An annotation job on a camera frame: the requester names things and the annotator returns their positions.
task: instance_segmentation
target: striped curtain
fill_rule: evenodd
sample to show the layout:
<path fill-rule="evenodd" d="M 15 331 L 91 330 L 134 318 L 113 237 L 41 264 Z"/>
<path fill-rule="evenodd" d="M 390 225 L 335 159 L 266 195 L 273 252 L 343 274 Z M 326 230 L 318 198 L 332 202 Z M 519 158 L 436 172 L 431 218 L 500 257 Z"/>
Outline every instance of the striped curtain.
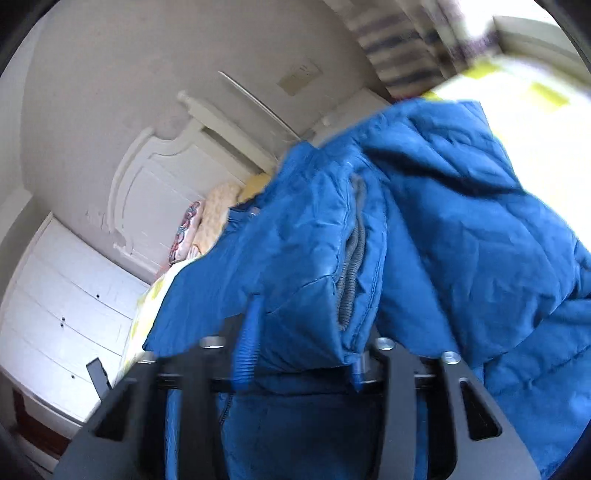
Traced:
<path fill-rule="evenodd" d="M 499 52 L 482 0 L 324 0 L 394 100 L 420 95 Z"/>

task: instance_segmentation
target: silver bolt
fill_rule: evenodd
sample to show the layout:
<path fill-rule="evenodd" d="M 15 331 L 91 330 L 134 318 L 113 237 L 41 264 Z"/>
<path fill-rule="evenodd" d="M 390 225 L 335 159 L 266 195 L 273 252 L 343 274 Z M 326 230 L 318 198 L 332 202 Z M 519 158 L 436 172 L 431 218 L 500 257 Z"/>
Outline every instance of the silver bolt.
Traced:
<path fill-rule="evenodd" d="M 201 348 L 222 348 L 226 339 L 224 337 L 209 336 L 199 340 Z"/>
<path fill-rule="evenodd" d="M 443 363 L 447 365 L 456 365 L 460 363 L 462 357 L 456 352 L 443 352 L 441 355 L 441 360 L 443 360 Z"/>
<path fill-rule="evenodd" d="M 394 345 L 394 340 L 392 340 L 391 338 L 380 337 L 376 338 L 375 340 L 375 347 L 378 350 L 391 350 L 392 348 L 394 348 Z"/>

